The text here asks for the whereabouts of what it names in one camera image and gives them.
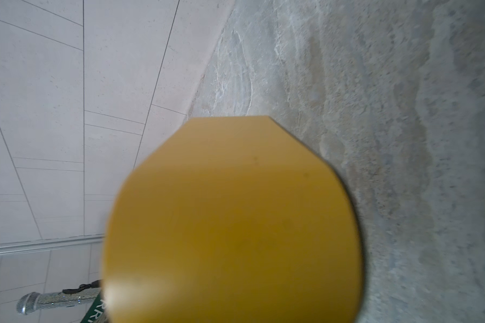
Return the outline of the yellow square alarm clock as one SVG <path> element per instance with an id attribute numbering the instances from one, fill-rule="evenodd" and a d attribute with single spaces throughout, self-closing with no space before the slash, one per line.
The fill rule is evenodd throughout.
<path id="1" fill-rule="evenodd" d="M 193 118 L 124 182 L 111 322 L 354 322 L 365 260 L 334 169 L 269 117 Z"/>

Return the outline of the beige canvas tote bag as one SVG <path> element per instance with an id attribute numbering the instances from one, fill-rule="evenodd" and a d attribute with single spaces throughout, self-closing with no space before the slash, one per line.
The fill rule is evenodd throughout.
<path id="1" fill-rule="evenodd" d="M 109 318 L 106 314 L 106 303 L 101 293 L 97 295 L 81 323 L 109 323 Z"/>

